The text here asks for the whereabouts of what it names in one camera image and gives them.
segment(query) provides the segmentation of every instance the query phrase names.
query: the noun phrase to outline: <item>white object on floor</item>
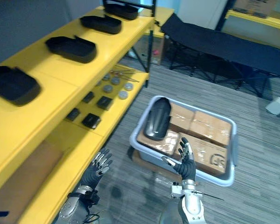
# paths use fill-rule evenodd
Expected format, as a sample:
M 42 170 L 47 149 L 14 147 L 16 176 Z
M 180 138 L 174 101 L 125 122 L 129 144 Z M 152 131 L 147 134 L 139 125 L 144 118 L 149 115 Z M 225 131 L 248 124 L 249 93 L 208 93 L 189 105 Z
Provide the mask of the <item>white object on floor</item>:
M 274 99 L 271 103 L 266 106 L 266 110 L 272 114 L 280 114 L 280 97 Z

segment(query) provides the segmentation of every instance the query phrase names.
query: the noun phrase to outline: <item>black glove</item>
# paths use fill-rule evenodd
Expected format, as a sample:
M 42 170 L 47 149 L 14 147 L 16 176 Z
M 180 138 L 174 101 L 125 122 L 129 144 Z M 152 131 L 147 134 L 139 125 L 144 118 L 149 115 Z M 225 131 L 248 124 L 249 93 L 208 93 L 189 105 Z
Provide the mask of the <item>black glove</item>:
M 108 149 L 102 148 L 98 154 L 94 157 L 89 167 L 84 171 L 81 178 L 81 185 L 86 185 L 94 190 L 102 178 L 110 168 L 112 160 L 109 160 L 112 156 Z
M 177 173 L 182 175 L 183 180 L 195 181 L 196 164 L 194 161 L 191 146 L 186 138 L 182 138 L 182 142 L 180 142 L 180 145 L 182 146 L 182 149 L 179 148 L 178 151 L 182 156 L 181 164 L 173 162 L 166 156 L 163 156 L 162 159 L 168 165 L 172 166 Z

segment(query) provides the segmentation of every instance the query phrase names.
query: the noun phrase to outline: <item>wall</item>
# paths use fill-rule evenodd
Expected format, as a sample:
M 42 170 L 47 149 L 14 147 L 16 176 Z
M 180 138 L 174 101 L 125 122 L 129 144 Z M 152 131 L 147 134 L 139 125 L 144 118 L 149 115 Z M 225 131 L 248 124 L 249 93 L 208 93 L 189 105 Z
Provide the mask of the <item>wall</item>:
M 173 8 L 175 13 L 178 13 L 182 0 L 157 0 L 157 6 Z
M 98 5 L 99 0 L 0 0 L 0 62 Z
M 183 22 L 215 29 L 227 0 L 181 0 L 178 17 Z

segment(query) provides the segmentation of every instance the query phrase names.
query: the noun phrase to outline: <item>black metal frame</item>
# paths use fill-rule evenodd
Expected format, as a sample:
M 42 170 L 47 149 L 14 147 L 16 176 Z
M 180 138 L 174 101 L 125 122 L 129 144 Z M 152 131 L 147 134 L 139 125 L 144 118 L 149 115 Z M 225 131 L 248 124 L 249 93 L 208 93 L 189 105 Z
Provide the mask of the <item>black metal frame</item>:
M 222 30 L 222 28 L 223 28 L 223 26 L 224 26 L 224 23 L 225 23 L 225 20 L 226 20 L 226 19 L 225 19 L 226 13 L 227 13 L 227 11 L 228 11 L 229 9 L 232 9 L 232 7 L 233 7 L 235 1 L 236 1 L 236 0 L 228 0 L 228 1 L 226 2 L 226 5 L 225 5 L 225 7 L 224 7 L 224 9 L 223 9 L 223 12 L 222 12 L 222 14 L 221 14 L 221 17 L 220 17 L 220 19 L 219 19 L 219 22 L 218 22 L 218 24 L 217 24 L 217 26 L 216 26 L 216 28 L 215 28 L 216 31 L 221 31 L 221 30 Z
M 156 7 L 156 0 L 152 0 L 152 5 L 142 5 L 137 4 L 130 1 L 124 1 L 124 0 L 103 0 L 103 5 L 105 6 L 107 4 L 107 1 L 114 1 L 118 3 L 124 3 L 135 7 L 141 7 L 151 10 L 151 17 L 155 16 L 155 7 Z M 151 53 L 153 48 L 153 37 L 154 37 L 154 26 L 151 27 L 152 29 L 149 32 L 149 38 L 148 38 L 148 58 L 147 58 L 147 66 L 145 66 L 144 62 L 141 60 L 139 54 L 137 53 L 136 49 L 132 47 L 132 51 L 135 53 L 137 59 L 139 60 L 140 64 L 144 68 L 145 72 L 149 73 L 150 71 L 150 65 L 151 65 Z M 148 87 L 148 80 L 145 81 L 145 87 Z
M 213 83 L 224 83 L 224 82 L 230 82 L 230 81 L 238 81 L 238 85 L 235 88 L 235 90 L 237 90 L 237 91 L 241 88 L 241 86 L 244 83 L 248 83 L 253 88 L 253 90 L 255 91 L 255 94 L 260 98 L 263 97 L 263 92 L 265 90 L 267 80 L 269 78 L 280 78 L 280 75 L 276 75 L 276 74 L 273 74 L 273 73 L 270 73 L 270 72 L 267 72 L 267 71 L 263 71 L 263 70 L 259 70 L 259 69 L 256 69 L 256 68 L 251 68 L 251 67 L 248 67 L 248 66 L 245 66 L 245 67 L 250 68 L 251 72 L 243 73 L 240 69 L 240 66 L 244 66 L 244 65 L 237 64 L 237 63 L 235 63 L 231 60 L 220 58 L 220 59 L 217 59 L 217 60 L 213 60 L 212 62 L 213 63 L 215 63 L 215 62 L 226 62 L 226 63 L 230 64 L 233 67 L 233 69 L 237 72 L 237 74 L 240 75 L 240 78 L 227 78 L 227 79 L 224 79 L 224 80 L 216 81 L 220 65 L 218 65 L 217 70 L 214 73 L 214 77 L 211 78 L 198 64 L 201 56 L 207 55 L 206 53 L 203 53 L 203 52 L 197 51 L 195 49 L 189 48 L 187 46 L 184 46 L 184 45 L 182 45 L 182 44 L 180 44 L 180 43 L 178 43 L 178 42 L 176 42 L 172 39 L 171 39 L 171 41 L 173 43 L 173 46 L 175 47 L 175 52 L 174 52 L 173 58 L 172 58 L 171 63 L 170 63 L 170 67 L 169 67 L 170 70 L 173 70 L 173 69 L 176 69 L 176 68 L 181 68 L 181 67 L 190 67 L 190 70 L 191 70 L 190 76 L 191 77 L 194 75 L 195 70 L 199 69 L 206 76 L 206 78 Z M 194 61 L 191 64 L 179 63 L 179 65 L 173 66 L 173 64 L 175 62 L 175 59 L 176 59 L 176 56 L 177 56 L 177 53 L 178 52 L 183 52 L 185 49 L 190 49 L 193 52 L 197 53 L 196 56 L 193 56 Z M 258 90 L 254 85 L 249 83 L 249 80 L 255 80 L 255 79 L 264 79 L 264 83 L 263 83 L 260 90 Z

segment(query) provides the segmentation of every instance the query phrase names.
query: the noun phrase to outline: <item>robotic arm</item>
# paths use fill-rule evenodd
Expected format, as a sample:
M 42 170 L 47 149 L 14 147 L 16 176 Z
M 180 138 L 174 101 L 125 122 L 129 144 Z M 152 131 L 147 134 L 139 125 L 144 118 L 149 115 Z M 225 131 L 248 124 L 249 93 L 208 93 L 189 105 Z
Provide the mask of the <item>robotic arm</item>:
M 98 223 L 99 215 L 91 215 L 89 209 L 99 201 L 95 188 L 103 174 L 110 169 L 111 155 L 105 148 L 98 152 L 84 171 L 81 185 L 75 192 L 68 194 L 68 199 L 62 206 L 55 224 Z
M 178 212 L 184 224 L 206 224 L 204 209 L 201 202 L 202 193 L 195 189 L 196 164 L 191 146 L 186 138 L 180 142 L 182 149 L 178 149 L 182 156 L 182 163 L 177 164 L 166 156 L 162 159 L 182 175 L 182 185 L 171 186 L 171 196 L 180 197 Z

